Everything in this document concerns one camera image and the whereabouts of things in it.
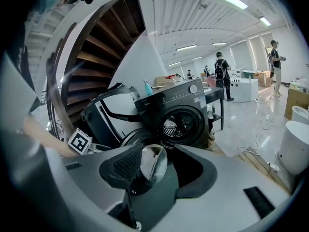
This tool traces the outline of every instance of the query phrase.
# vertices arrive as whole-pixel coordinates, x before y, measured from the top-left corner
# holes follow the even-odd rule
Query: black washing machine
[[[169,85],[135,102],[144,127],[165,148],[208,147],[206,99],[200,79]]]

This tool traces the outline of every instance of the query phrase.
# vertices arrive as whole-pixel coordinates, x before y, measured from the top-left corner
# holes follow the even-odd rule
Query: ceiling
[[[212,43],[233,43],[245,36],[267,29],[259,18],[264,16],[271,27],[293,22],[277,0],[241,0],[248,5],[239,9],[224,0],[154,0],[156,45],[165,66],[191,62],[221,47]],[[176,52],[177,48],[197,47]]]

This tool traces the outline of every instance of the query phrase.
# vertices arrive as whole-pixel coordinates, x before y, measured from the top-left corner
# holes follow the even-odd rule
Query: person
[[[231,80],[230,80],[230,76],[228,72],[226,71],[226,70],[230,71],[231,67],[228,65],[227,61],[223,59],[223,55],[221,52],[217,52],[216,56],[217,56],[217,61],[214,64],[214,68],[215,68],[215,75],[216,75],[217,82],[218,80],[223,81],[223,85],[226,91],[227,101],[228,102],[233,101],[234,98],[231,98],[231,90],[230,90]]]
[[[178,73],[176,73],[176,74],[175,74],[175,76],[176,76],[176,81],[177,81],[177,82],[181,82],[181,81],[183,81],[182,76],[181,76],[181,75],[179,75]]]
[[[67,3],[74,3],[77,1],[78,0],[37,0],[32,7],[32,11],[38,12],[42,15],[48,13],[57,6],[61,6]],[[23,24],[18,30],[16,37],[12,41],[11,45],[7,47],[7,53],[13,65],[17,68],[26,83],[33,91],[35,91],[29,71],[28,50],[25,46],[25,32],[25,25]],[[40,104],[40,100],[36,98],[30,112],[33,112],[35,109],[37,109]],[[23,133],[30,138],[39,141],[44,147],[56,149],[62,157],[72,157],[77,155],[77,153],[71,149],[68,144],[58,140],[56,137],[47,132],[46,129],[44,129],[32,117],[31,113],[24,121]]]
[[[273,62],[273,68],[276,75],[276,86],[275,86],[275,95],[280,97],[281,93],[279,92],[280,85],[281,85],[281,61],[285,61],[285,57],[280,57],[277,51],[278,42],[272,40],[271,42],[271,60]]]
[[[187,80],[192,80],[194,77],[194,75],[191,75],[191,70],[188,70],[188,73],[187,73]]]
[[[206,77],[210,76],[207,65],[205,66],[204,73],[205,73]]]

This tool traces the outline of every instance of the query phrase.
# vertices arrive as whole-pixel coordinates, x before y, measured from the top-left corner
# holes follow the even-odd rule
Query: washing machine
[[[101,145],[118,148],[133,131],[143,127],[134,105],[136,98],[133,97],[138,95],[136,89],[131,87],[131,90],[118,83],[93,99],[82,111],[83,118]]]
[[[200,79],[169,85],[135,102],[144,127],[162,146],[208,147],[206,99]]]

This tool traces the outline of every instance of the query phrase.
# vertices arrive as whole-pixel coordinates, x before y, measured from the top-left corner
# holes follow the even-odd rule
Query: black table
[[[213,121],[221,120],[221,130],[223,130],[224,125],[224,108],[223,108],[223,99],[224,99],[224,88],[221,87],[208,87],[204,88],[206,104],[212,103],[220,99],[220,108],[221,115],[213,117]]]

